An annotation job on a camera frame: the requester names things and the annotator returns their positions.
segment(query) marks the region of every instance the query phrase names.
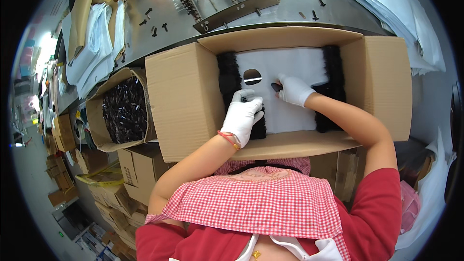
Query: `woman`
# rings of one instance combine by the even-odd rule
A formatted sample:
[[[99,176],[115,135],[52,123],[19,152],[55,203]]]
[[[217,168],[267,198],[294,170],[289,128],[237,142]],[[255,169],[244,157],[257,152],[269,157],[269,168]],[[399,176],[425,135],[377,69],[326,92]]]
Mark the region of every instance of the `woman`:
[[[263,116],[258,112],[262,98],[240,90],[218,135],[156,183],[146,225],[136,232],[139,261],[387,260],[393,255],[401,199],[388,130],[369,113],[318,94],[298,78],[280,74],[278,79],[280,99],[324,114],[367,149],[351,212],[327,180],[305,175],[308,158],[245,167],[246,162],[228,161],[247,145],[253,124]]]

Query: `pink bag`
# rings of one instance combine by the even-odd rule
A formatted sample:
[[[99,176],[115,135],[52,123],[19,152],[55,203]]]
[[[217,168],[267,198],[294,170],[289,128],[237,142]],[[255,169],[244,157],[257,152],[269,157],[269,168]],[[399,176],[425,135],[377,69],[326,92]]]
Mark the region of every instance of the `pink bag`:
[[[419,195],[409,184],[407,184],[407,182],[402,180],[400,182],[400,187],[402,202],[401,235],[413,227],[417,215],[421,210],[421,203],[419,201]]]

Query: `forearm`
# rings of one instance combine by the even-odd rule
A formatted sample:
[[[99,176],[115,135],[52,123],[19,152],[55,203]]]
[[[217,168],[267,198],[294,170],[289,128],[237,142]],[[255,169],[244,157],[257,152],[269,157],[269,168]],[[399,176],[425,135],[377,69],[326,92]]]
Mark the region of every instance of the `forearm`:
[[[223,136],[216,135],[194,153],[166,171],[156,182],[152,195],[171,198],[180,185],[211,176],[237,150]]]
[[[305,107],[327,116],[367,149],[364,176],[380,168],[397,169],[392,138],[379,119],[358,107],[318,93],[306,99]]]

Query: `pile of black parts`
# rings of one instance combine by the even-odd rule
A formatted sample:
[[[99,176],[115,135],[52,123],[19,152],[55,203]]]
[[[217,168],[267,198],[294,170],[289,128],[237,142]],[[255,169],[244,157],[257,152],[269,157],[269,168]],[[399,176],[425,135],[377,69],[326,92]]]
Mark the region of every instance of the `pile of black parts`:
[[[221,91],[227,113],[233,94],[242,88],[242,77],[239,73],[239,65],[237,64],[235,52],[226,52],[217,55],[217,66],[219,67],[219,90]],[[263,118],[253,125],[250,139],[266,138],[265,124],[266,121],[263,116]]]
[[[345,77],[341,65],[340,48],[338,46],[328,45],[322,47],[325,61],[325,71],[328,82],[323,85],[312,86],[312,88],[324,96],[346,102],[345,94]],[[332,120],[316,111],[316,130],[325,133],[331,130],[343,130]]]
[[[114,143],[142,140],[147,132],[143,86],[133,76],[108,90],[103,97],[103,118]]]

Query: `white cotton glove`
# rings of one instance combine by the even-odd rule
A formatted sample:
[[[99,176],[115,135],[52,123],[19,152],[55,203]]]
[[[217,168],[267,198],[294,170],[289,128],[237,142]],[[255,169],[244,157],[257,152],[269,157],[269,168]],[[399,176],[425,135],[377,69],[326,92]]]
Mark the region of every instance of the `white cotton glove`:
[[[288,77],[283,73],[279,73],[277,79],[283,86],[283,89],[279,92],[279,98],[293,105],[305,107],[306,99],[315,92],[300,78]]]
[[[242,103],[242,97],[250,102]],[[255,90],[243,89],[236,91],[229,105],[221,132],[229,132],[237,137],[243,148],[250,140],[253,125],[264,115],[263,98],[255,95]]]

